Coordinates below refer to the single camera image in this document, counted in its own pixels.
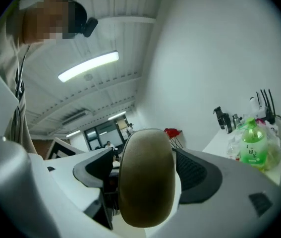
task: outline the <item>bottle label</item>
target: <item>bottle label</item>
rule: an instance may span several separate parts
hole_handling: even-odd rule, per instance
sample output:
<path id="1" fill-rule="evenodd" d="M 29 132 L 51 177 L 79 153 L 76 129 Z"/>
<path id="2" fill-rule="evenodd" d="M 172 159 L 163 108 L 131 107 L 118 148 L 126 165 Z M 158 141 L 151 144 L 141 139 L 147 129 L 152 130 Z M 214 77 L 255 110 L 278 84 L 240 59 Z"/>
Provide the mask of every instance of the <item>bottle label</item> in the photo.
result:
<path id="1" fill-rule="evenodd" d="M 241 161 L 244 163 L 262 165 L 265 163 L 268 153 L 267 140 L 256 143 L 241 142 Z"/>

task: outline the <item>green tea bottle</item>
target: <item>green tea bottle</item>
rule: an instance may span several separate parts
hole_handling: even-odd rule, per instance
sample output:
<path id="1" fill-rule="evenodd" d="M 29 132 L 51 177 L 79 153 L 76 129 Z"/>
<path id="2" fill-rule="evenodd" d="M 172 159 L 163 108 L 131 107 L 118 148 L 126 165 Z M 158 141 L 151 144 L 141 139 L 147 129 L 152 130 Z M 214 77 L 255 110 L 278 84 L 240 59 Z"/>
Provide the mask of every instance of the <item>green tea bottle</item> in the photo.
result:
<path id="1" fill-rule="evenodd" d="M 247 119 L 246 123 L 247 129 L 241 138 L 240 161 L 262 171 L 268 154 L 266 132 L 257 126 L 254 118 Z"/>

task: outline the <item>person in background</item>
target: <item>person in background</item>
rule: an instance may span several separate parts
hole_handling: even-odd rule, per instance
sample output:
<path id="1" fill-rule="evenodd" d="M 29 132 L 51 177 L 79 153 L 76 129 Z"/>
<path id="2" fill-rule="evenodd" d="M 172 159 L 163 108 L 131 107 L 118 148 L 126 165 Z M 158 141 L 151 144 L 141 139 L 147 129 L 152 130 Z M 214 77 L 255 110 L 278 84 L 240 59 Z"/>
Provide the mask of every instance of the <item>person in background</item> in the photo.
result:
<path id="1" fill-rule="evenodd" d="M 131 135 L 132 135 L 132 133 L 134 133 L 135 131 L 134 131 L 134 128 L 133 128 L 133 124 L 132 123 L 130 123 L 129 125 L 128 125 L 128 128 L 127 128 L 127 135 L 128 135 L 128 137 L 130 137 Z"/>
<path id="2" fill-rule="evenodd" d="M 110 141 L 107 141 L 105 149 L 110 148 L 110 147 L 113 150 L 113 156 L 112 156 L 113 157 L 113 161 L 115 161 L 116 159 L 118 160 L 119 159 L 118 152 L 117 152 L 118 148 L 115 148 L 115 146 Z"/>
<path id="3" fill-rule="evenodd" d="M 36 149 L 25 116 L 25 85 L 18 53 L 22 47 L 28 50 L 30 45 L 56 39 L 60 34 L 70 39 L 82 33 L 86 21 L 86 10 L 73 0 L 43 0 L 25 9 L 19 9 L 15 0 L 0 18 L 0 77 L 19 99 L 4 135 L 29 153 L 36 153 Z"/>

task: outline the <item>plastic bag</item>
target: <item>plastic bag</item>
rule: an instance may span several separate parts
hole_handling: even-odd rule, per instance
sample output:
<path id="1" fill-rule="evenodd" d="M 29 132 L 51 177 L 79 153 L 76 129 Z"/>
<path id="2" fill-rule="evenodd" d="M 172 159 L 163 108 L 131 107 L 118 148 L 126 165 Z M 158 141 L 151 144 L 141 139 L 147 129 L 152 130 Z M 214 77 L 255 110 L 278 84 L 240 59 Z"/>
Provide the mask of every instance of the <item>plastic bag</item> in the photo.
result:
<path id="1" fill-rule="evenodd" d="M 271 125 L 268 121 L 257 121 L 257 125 L 263 128 L 268 140 L 268 155 L 265 162 L 264 170 L 270 170 L 277 166 L 281 160 L 281 142 L 278 137 L 278 127 Z M 230 159 L 239 161 L 240 157 L 240 142 L 245 124 L 234 131 L 234 138 L 228 142 L 226 153 Z"/>

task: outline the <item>ceiling light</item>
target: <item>ceiling light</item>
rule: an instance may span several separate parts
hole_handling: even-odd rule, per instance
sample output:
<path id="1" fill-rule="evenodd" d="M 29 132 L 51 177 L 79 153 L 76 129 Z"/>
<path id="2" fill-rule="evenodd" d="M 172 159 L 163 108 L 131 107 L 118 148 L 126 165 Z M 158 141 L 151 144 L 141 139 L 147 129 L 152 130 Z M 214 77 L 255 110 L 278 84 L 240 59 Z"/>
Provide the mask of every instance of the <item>ceiling light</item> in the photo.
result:
<path id="1" fill-rule="evenodd" d="M 88 133 L 87 135 L 90 136 L 90 135 L 93 135 L 93 134 L 95 134 L 95 133 L 96 133 L 96 132 L 93 131 L 93 132 L 91 132 L 91 133 Z"/>
<path id="2" fill-rule="evenodd" d="M 116 118 L 116 117 L 119 117 L 119 116 L 121 116 L 121 115 L 123 115 L 123 114 L 125 114 L 125 113 L 126 113 L 126 111 L 124 111 L 124 112 L 122 112 L 122 113 L 120 113 L 120 114 L 118 114 L 118 115 L 116 115 L 116 116 L 110 117 L 109 120 L 112 120 L 112 119 L 114 119 L 114 118 Z"/>
<path id="3" fill-rule="evenodd" d="M 83 63 L 80 63 L 79 65 L 77 66 L 74 66 L 73 68 L 71 69 L 68 69 L 67 71 L 65 71 L 64 73 L 60 74 L 58 76 L 58 78 L 62 81 L 62 82 L 66 82 L 68 81 L 69 79 L 87 71 L 87 70 L 90 70 L 90 69 L 93 69 L 95 67 L 98 67 L 98 66 L 101 66 L 103 64 L 106 64 L 106 63 L 109 63 L 109 62 L 112 62 L 112 61 L 117 61 L 119 59 L 119 55 L 118 55 L 118 52 L 117 51 L 113 51 L 113 52 L 110 52 L 108 54 L 104 54 L 104 55 L 101 55 L 99 57 L 96 57 L 96 58 L 92 58 L 92 59 L 89 59 Z"/>
<path id="4" fill-rule="evenodd" d="M 73 136 L 73 135 L 75 135 L 75 134 L 77 134 L 77 133 L 79 133 L 79 132 L 81 132 L 81 131 L 80 131 L 80 130 L 77 130 L 76 132 L 73 132 L 73 133 L 71 133 L 71 134 L 69 134 L 69 135 L 66 135 L 66 137 Z"/>

